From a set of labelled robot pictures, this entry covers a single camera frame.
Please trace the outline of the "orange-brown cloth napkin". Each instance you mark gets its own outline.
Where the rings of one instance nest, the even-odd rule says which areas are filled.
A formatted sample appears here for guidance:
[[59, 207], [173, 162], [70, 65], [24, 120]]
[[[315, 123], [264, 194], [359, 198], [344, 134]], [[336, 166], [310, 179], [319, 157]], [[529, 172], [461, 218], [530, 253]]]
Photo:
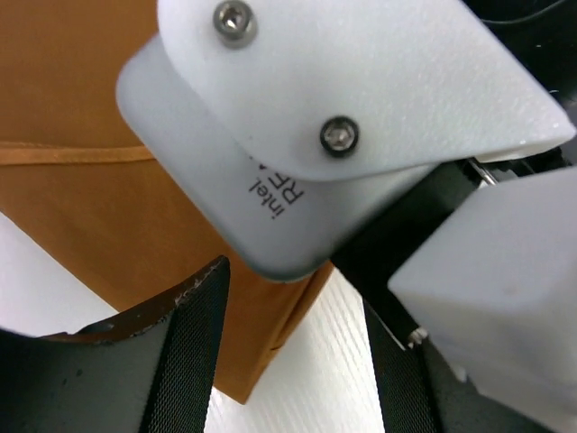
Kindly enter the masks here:
[[152, 1], [2, 2], [1, 210], [119, 310], [226, 256], [215, 387], [243, 404], [333, 267], [257, 275], [126, 125], [117, 77], [157, 30]]

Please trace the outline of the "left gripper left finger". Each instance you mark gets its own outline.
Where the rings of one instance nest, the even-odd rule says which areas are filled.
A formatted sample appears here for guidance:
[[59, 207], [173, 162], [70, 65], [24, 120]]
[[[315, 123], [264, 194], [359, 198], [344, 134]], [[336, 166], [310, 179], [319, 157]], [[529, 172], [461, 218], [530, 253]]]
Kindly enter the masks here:
[[203, 431], [229, 283], [220, 256], [77, 333], [3, 330], [2, 431]]

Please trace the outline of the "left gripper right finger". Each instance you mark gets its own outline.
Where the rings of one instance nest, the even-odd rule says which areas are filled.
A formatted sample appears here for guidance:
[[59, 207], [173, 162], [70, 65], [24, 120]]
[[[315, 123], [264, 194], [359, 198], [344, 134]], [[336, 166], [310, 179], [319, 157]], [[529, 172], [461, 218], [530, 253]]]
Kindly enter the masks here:
[[576, 404], [511, 370], [453, 354], [400, 306], [363, 303], [388, 432], [574, 432]]

